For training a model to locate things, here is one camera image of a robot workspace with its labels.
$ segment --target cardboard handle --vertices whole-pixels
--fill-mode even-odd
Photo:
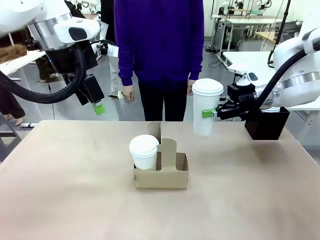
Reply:
[[[161,172],[178,172],[177,162],[177,142],[170,138],[163,138],[158,145],[158,152],[161,152]]]

